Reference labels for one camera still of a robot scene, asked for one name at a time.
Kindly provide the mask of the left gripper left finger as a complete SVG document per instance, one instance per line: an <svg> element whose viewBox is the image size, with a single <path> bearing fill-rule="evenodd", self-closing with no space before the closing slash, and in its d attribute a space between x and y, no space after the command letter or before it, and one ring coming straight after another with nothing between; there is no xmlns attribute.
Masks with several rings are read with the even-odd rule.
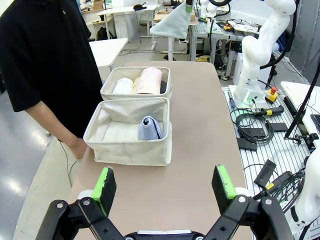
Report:
<svg viewBox="0 0 320 240"><path fill-rule="evenodd" d="M114 170L103 168L91 196L69 204L57 199L50 203L38 230L37 240L73 240L80 229L90 229L97 240L123 240L109 219L117 184Z"/></svg>

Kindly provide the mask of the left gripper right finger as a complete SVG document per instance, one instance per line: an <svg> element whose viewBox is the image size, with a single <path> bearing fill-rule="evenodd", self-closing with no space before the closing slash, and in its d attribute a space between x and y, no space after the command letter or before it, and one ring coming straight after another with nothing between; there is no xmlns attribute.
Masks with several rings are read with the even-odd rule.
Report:
<svg viewBox="0 0 320 240"><path fill-rule="evenodd" d="M292 240L293 235L278 200L264 196L259 201L237 194L224 165L213 171L212 189L220 217L205 240L231 240L240 226L250 227L257 240Z"/></svg>

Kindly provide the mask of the person's right hand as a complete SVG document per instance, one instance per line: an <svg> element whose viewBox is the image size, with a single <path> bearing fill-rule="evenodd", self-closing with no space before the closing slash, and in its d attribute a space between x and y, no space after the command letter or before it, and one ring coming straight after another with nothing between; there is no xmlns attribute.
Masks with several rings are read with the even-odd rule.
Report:
<svg viewBox="0 0 320 240"><path fill-rule="evenodd" d="M87 144L82 138L76 138L71 144L68 145L68 148L71 150L75 158L80 160L85 155Z"/></svg>

